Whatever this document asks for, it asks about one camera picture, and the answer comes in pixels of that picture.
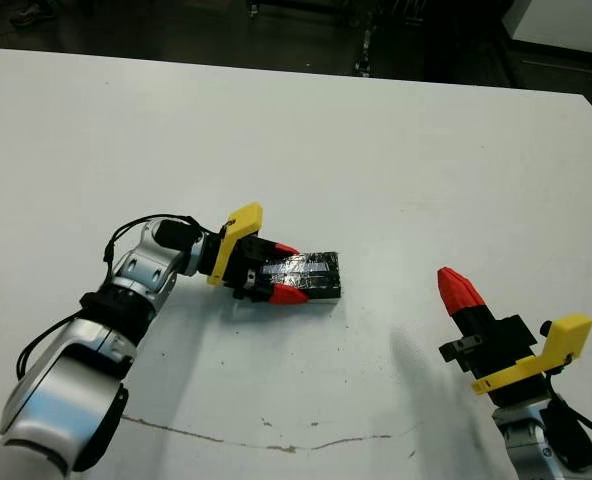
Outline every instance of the table surface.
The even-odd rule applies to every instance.
[[[264,237],[339,252],[343,299],[180,281],[86,477],[516,478],[491,402],[438,353],[459,332],[436,270],[534,332],[592,316],[576,95],[0,50],[0,412],[17,353],[97,287],[117,225],[217,228],[254,200]],[[592,334],[556,385],[592,418]]]

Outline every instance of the wire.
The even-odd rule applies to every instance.
[[[62,319],[60,322],[55,323],[47,330],[45,330],[43,333],[41,333],[39,336],[37,336],[34,340],[29,342],[27,346],[21,350],[20,355],[18,355],[18,360],[16,360],[16,378],[18,378],[18,380],[25,376],[25,371],[27,369],[27,360],[29,359],[29,355],[32,353],[34,348],[36,348],[36,346],[40,342],[42,342],[45,339],[45,337],[47,337],[50,333],[54,332],[55,330],[58,330],[63,325],[68,324],[69,322],[74,320],[76,316],[79,314],[80,311],[73,313],[67,318]]]
[[[107,273],[105,274],[105,279],[103,280],[101,286],[107,284],[111,280],[114,263],[114,246],[116,242],[120,240],[120,238],[123,235],[125,235],[136,225],[140,225],[141,223],[145,223],[156,218],[173,218],[175,220],[181,220],[189,225],[198,227],[203,233],[215,235],[214,232],[201,226],[200,223],[198,223],[196,220],[194,220],[193,217],[190,217],[189,215],[171,215],[167,213],[162,213],[155,215],[147,215],[145,217],[132,220],[131,222],[128,222],[118,227],[116,231],[112,234],[111,238],[109,239],[109,242],[107,242],[107,245],[105,246],[105,250],[103,252],[103,262],[107,264]],[[21,350],[20,354],[18,355],[18,359],[16,360],[16,378],[18,378],[18,380],[25,376],[25,372],[27,371],[27,361],[29,360],[29,356],[31,355],[32,351],[36,348],[36,346],[40,342],[42,342],[45,339],[45,337],[47,337],[50,333],[58,330],[64,325],[67,325],[81,313],[82,310],[79,310],[78,312],[71,314],[69,317],[62,319],[60,322],[56,322],[43,333],[38,335],[34,340],[29,342],[27,346]]]
[[[584,415],[582,415],[581,413],[574,410],[572,407],[570,407],[567,404],[567,402],[565,402],[562,398],[560,398],[560,395],[558,395],[554,391],[554,387],[552,386],[552,374],[551,373],[547,373],[545,375],[545,382],[547,383],[547,390],[549,390],[549,394],[551,395],[552,400],[555,402],[558,402],[560,405],[562,405],[564,408],[566,408],[576,418],[576,420],[578,420],[580,423],[582,423],[587,428],[592,430],[592,421],[590,419],[588,419],[587,417],[585,417]]]

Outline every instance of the black object taped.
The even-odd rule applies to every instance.
[[[270,260],[257,274],[259,283],[296,287],[311,300],[340,298],[340,273],[336,252],[302,253]]]

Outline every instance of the dark floor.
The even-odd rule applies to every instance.
[[[86,1],[59,1],[57,19],[16,30],[9,17],[25,2],[0,0],[0,47],[351,75],[365,14],[377,0],[354,0],[350,22],[265,5],[250,19],[245,0],[96,0],[90,15]],[[374,34],[372,76],[572,92],[592,103],[590,57],[535,53],[510,43],[501,28],[454,45],[441,40],[451,46],[441,51],[441,42],[428,45],[427,31],[404,20],[398,14]],[[449,62],[443,78],[428,76],[436,62]]]

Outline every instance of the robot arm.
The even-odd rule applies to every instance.
[[[499,407],[493,419],[518,478],[592,480],[592,442],[579,415],[551,387],[551,375],[580,356],[592,321],[570,315],[547,322],[545,348],[535,356],[536,340],[518,315],[496,320],[469,280],[449,268],[439,270],[438,285],[464,335],[440,352],[471,371],[473,390]]]
[[[263,265],[295,253],[256,236],[261,212],[258,204],[244,207],[218,234],[191,217],[172,216],[145,217],[116,231],[98,291],[85,294],[82,309],[59,322],[65,328],[26,373],[31,350],[19,358],[19,382],[0,423],[1,480],[67,478],[100,459],[127,403],[122,381],[177,275],[210,275],[210,283],[222,281],[235,296],[257,301],[284,288],[295,290],[299,301],[308,299],[296,287],[260,280]],[[140,243],[114,269],[113,243],[147,220]],[[302,277],[310,274],[303,270]],[[297,303],[290,298],[282,303]]]

